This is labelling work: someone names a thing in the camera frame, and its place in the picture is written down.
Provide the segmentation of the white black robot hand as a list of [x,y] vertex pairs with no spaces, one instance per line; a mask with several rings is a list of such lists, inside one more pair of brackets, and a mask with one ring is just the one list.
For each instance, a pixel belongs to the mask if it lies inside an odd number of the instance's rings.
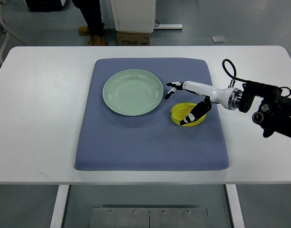
[[180,125],[187,125],[198,121],[212,108],[212,104],[221,104],[225,109],[235,110],[238,107],[241,90],[229,87],[226,89],[215,88],[211,85],[206,85],[193,81],[171,82],[167,84],[171,87],[165,96],[168,99],[173,93],[178,90],[186,90],[190,93],[204,97],[204,100],[197,104],[187,116],[180,121]]

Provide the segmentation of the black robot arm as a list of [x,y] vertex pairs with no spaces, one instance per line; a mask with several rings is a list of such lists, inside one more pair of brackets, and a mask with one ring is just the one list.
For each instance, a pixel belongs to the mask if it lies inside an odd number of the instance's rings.
[[230,95],[228,107],[246,113],[254,98],[260,97],[262,101],[258,111],[252,115],[252,121],[263,129],[263,137],[268,138],[277,132],[291,138],[291,89],[237,78],[236,68],[229,59],[222,61],[222,67],[232,79],[229,88],[234,86],[235,81],[243,82],[243,90],[235,88]]

